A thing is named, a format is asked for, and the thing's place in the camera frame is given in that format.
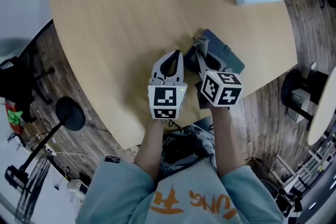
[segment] white cube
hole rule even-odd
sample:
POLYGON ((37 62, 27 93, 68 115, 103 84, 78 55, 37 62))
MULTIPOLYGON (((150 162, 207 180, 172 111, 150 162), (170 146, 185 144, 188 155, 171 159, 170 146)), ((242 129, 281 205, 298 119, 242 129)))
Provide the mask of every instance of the white cube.
POLYGON ((233 106, 242 97, 243 89, 238 74, 207 71, 201 93, 213 106, 233 106))
POLYGON ((153 119, 176 120, 187 92, 185 86, 148 86, 148 97, 153 119))

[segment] green object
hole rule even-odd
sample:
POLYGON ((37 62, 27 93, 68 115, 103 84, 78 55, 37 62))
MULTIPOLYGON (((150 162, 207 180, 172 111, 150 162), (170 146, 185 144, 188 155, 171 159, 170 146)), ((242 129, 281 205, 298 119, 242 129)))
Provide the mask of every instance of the green object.
POLYGON ((13 112, 8 110, 8 120, 13 125, 20 125, 20 118, 23 114, 23 111, 13 112))

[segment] floor plank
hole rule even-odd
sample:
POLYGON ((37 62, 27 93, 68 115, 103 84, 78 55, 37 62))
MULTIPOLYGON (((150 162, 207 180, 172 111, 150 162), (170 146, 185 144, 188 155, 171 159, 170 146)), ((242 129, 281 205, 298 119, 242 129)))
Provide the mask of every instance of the floor plank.
MULTIPOLYGON (((326 5, 321 9, 318 0, 285 0, 290 15, 298 53, 298 67, 307 75, 309 66, 317 61, 319 71, 329 73, 336 63, 336 9, 326 5)), ((38 118, 46 118, 52 126, 58 122, 55 103, 63 97, 74 98, 84 109, 88 123, 106 129, 89 100, 83 93, 62 50, 56 30, 51 25, 36 41, 39 50, 36 59, 37 71, 54 67, 56 73, 43 80, 45 92, 54 100, 46 106, 38 97, 32 104, 32 111, 38 118)), ((275 160, 279 153, 296 169, 307 158, 307 122, 292 123, 285 117, 285 107, 280 102, 280 91, 286 74, 252 93, 231 109, 234 125, 238 131, 241 147, 246 158, 259 157, 280 176, 287 171, 275 160)), ((312 104, 310 112, 315 109, 312 104)), ((96 157, 118 156, 133 161, 137 147, 122 150, 113 136, 85 126, 79 132, 61 128, 55 134, 60 151, 83 153, 96 157)), ((58 155, 57 161, 70 167, 71 174, 84 172, 91 176, 97 167, 97 160, 82 156, 58 155)))

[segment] office chair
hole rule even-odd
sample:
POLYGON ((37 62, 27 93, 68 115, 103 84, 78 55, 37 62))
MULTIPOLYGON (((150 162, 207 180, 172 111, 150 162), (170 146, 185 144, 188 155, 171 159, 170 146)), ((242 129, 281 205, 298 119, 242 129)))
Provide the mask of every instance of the office chair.
POLYGON ((33 122, 34 119, 30 116, 30 104, 34 100, 33 90, 46 104, 51 104, 53 101, 42 94, 37 81, 55 73, 55 70, 51 68, 49 71, 34 77, 34 54, 37 53, 37 50, 29 50, 28 53, 29 66, 18 57, 5 60, 0 64, 0 97, 14 102, 17 111, 23 111, 22 119, 25 122, 33 122), (12 63, 12 66, 4 68, 7 63, 12 63))

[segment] tabletop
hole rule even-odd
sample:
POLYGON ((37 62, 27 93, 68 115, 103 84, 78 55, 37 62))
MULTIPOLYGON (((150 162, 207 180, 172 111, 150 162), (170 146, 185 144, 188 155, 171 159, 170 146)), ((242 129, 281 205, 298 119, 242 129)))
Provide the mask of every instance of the tabletop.
POLYGON ((308 144, 315 144, 326 131, 336 110, 336 68, 331 72, 308 133, 308 144))
MULTIPOLYGON (((154 63, 209 28, 245 64, 245 96, 297 64, 284 2, 236 6, 234 0, 49 0, 56 30, 84 93, 123 148, 140 144, 150 118, 148 79, 154 63)), ((188 84, 186 126, 210 115, 188 84)))

